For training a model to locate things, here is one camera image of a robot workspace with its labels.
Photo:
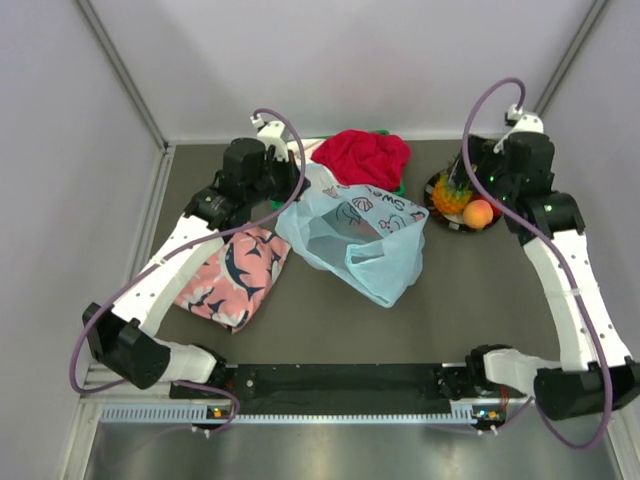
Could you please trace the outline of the light blue cartoon plastic bag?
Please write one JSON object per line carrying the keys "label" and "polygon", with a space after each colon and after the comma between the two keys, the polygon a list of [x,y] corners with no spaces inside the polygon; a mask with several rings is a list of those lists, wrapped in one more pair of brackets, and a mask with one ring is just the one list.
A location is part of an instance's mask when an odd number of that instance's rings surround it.
{"label": "light blue cartoon plastic bag", "polygon": [[342,185],[319,164],[310,187],[277,218],[276,233],[312,267],[390,308],[423,269],[426,208],[372,185]]}

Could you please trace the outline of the orange peach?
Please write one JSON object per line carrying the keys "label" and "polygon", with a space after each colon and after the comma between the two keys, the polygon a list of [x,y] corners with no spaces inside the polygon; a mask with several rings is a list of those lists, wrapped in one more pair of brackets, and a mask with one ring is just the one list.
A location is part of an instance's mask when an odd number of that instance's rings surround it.
{"label": "orange peach", "polygon": [[482,230],[493,220],[493,208],[486,200],[473,200],[466,205],[463,211],[464,224],[473,230]]}

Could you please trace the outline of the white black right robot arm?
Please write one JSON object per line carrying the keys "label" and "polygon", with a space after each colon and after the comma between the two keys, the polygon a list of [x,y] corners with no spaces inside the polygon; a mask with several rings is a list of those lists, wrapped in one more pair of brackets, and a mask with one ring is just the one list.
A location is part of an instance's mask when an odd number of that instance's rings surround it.
{"label": "white black right robot arm", "polygon": [[613,326],[591,268],[586,227],[573,196],[553,186],[555,146],[543,133],[512,133],[497,148],[471,135],[453,174],[472,168],[484,191],[538,230],[506,224],[533,265],[560,346],[559,361],[507,345],[482,345],[466,358],[467,384],[487,396],[501,385],[535,398],[554,421],[622,409],[639,395],[639,364]]}

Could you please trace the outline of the plastic pineapple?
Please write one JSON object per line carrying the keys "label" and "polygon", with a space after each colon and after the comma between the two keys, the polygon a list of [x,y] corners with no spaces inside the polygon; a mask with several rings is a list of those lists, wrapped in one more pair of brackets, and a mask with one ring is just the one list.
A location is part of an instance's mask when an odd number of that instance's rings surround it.
{"label": "plastic pineapple", "polygon": [[460,173],[453,166],[450,166],[440,174],[431,198],[439,213],[457,215],[462,213],[471,201],[472,194],[473,190],[467,174]]}

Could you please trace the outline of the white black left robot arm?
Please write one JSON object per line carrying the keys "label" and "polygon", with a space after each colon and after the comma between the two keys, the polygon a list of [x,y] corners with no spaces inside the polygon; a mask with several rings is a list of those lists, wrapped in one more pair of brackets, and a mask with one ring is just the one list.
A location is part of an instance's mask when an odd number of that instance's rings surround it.
{"label": "white black left robot arm", "polygon": [[144,269],[104,305],[85,309],[79,342],[120,383],[144,390],[186,381],[205,396],[220,394],[227,382],[222,359],[202,347],[162,343],[157,331],[197,270],[247,227],[255,206],[277,201],[288,207],[307,186],[285,140],[273,134],[233,140],[221,170],[191,197]]}

